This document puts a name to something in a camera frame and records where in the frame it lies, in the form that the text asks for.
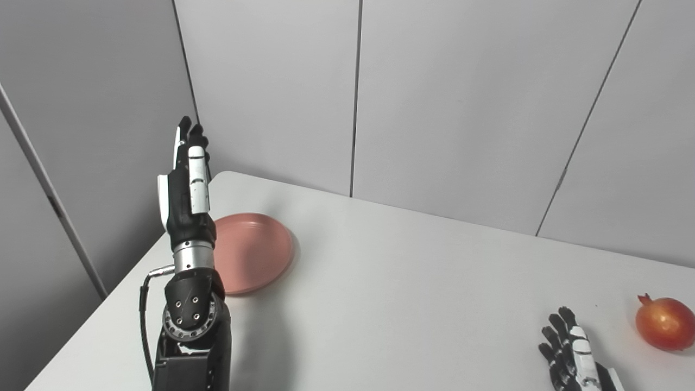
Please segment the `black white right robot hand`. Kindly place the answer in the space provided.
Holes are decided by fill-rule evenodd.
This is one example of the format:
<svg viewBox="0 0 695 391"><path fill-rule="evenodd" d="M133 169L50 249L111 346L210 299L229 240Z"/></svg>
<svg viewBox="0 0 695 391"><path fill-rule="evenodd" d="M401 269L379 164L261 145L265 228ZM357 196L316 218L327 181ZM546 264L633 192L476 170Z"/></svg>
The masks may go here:
<svg viewBox="0 0 695 391"><path fill-rule="evenodd" d="M594 359L588 336L570 308L559 307L548 321L541 329L546 341L538 349L555 390L624 390L616 370Z"/></svg>

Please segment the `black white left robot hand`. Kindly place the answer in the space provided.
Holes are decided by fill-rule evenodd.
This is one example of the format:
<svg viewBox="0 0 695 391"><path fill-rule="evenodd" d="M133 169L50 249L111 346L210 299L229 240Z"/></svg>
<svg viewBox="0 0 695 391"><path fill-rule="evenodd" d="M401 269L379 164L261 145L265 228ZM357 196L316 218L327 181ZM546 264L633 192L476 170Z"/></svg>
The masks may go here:
<svg viewBox="0 0 695 391"><path fill-rule="evenodd" d="M209 214L208 144L201 124L183 116L176 127L172 170L157 178L161 223L172 250L193 242L215 245L216 225Z"/></svg>

